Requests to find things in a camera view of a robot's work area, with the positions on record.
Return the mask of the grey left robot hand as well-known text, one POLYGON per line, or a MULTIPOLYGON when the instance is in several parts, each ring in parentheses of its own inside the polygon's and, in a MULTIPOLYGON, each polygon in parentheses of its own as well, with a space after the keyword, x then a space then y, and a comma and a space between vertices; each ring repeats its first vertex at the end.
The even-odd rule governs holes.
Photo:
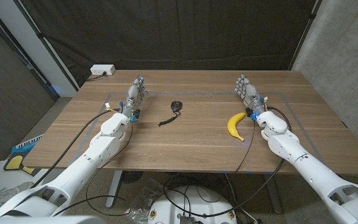
POLYGON ((127 116, 130 122, 134 122, 140 116, 140 107, 144 100, 144 96, 148 93, 145 89, 144 78, 139 75, 129 87, 127 98, 122 105, 121 113, 127 116))

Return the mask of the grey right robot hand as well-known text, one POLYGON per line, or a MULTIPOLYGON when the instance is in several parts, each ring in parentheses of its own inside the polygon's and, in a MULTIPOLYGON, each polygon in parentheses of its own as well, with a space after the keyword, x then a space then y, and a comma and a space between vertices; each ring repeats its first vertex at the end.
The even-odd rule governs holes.
POLYGON ((259 115, 266 112, 265 100, 260 97, 255 86, 251 84, 249 79, 242 73, 236 81, 235 92, 243 100, 246 106, 246 114, 251 120, 255 121, 259 115))

